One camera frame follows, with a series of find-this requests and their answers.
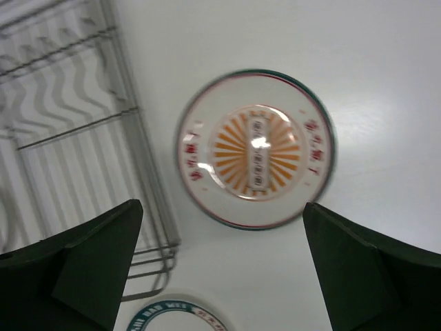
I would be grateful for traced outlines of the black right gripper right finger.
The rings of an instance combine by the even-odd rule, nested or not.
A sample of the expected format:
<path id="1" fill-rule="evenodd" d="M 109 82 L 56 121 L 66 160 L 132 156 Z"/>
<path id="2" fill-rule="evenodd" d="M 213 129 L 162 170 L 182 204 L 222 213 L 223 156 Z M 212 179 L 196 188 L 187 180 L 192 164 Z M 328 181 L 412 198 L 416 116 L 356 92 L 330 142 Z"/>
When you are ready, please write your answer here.
<path id="1" fill-rule="evenodd" d="M 440 255 L 317 204 L 302 213 L 333 330 L 439 330 Z"/>

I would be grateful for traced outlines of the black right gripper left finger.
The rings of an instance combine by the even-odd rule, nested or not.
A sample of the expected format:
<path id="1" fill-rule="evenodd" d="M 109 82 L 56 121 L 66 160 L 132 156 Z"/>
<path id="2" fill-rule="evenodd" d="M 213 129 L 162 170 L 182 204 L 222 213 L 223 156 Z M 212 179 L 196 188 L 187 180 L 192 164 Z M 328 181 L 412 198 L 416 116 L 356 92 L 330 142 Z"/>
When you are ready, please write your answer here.
<path id="1" fill-rule="evenodd" d="M 143 208 L 130 199 L 1 255 L 2 330 L 112 330 Z"/>

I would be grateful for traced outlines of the teal rimmed white plate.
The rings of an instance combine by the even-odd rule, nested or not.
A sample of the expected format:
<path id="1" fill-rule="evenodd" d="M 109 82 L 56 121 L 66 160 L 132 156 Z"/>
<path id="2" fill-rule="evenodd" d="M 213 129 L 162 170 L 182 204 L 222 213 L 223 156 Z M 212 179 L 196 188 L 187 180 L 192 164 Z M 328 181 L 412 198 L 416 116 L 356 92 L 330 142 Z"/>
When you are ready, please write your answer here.
<path id="1" fill-rule="evenodd" d="M 189 290 L 166 290 L 146 299 L 115 330 L 241 330 L 222 304 Z"/>

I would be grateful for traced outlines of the orange sunburst white plate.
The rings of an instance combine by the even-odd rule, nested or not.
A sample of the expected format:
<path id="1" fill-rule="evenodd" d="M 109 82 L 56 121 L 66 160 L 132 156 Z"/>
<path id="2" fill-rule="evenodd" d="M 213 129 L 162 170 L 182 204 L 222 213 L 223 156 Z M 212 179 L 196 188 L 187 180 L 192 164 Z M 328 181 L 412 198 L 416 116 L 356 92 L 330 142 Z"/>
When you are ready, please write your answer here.
<path id="1" fill-rule="evenodd" d="M 208 216 L 263 231 L 297 219 L 326 190 L 336 135 L 319 97 L 273 70 L 225 74 L 187 103 L 176 131 L 183 187 Z"/>

